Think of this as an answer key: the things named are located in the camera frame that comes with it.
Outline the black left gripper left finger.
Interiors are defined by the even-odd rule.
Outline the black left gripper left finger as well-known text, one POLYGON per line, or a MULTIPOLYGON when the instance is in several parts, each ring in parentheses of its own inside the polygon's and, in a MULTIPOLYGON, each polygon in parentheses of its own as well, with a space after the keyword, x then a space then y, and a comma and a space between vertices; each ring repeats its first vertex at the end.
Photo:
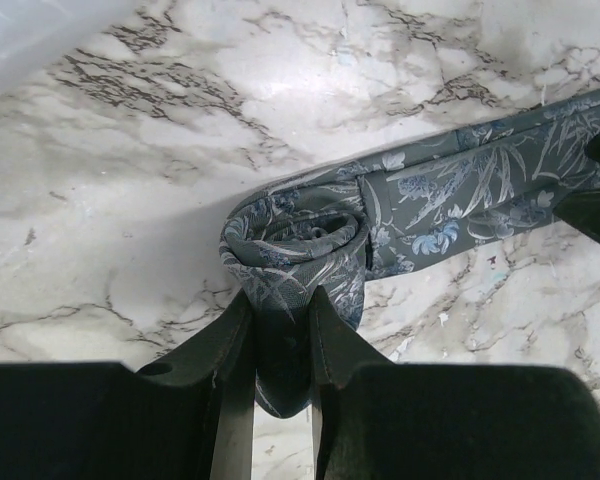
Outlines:
POLYGON ((247 479, 253 313, 244 294, 132 371, 0 363, 0 479, 247 479))

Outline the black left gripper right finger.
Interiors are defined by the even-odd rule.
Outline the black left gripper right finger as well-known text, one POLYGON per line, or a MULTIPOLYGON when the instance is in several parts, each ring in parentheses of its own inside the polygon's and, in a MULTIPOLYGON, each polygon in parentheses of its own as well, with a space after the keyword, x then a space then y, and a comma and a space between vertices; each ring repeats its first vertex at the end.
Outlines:
POLYGON ((549 366, 396 364, 309 306, 319 479, 600 479, 600 411, 549 366))

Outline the grey blue floral tie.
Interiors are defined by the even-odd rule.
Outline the grey blue floral tie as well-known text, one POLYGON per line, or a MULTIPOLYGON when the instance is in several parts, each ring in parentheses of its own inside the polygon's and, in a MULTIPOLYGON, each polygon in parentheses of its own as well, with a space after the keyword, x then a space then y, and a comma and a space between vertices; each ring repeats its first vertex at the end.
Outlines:
POLYGON ((600 90, 465 126, 271 185, 229 215, 225 268, 256 316, 256 400, 289 418, 309 402, 308 321, 323 288, 360 324, 365 283, 545 226, 567 194, 600 188, 586 146, 600 90))

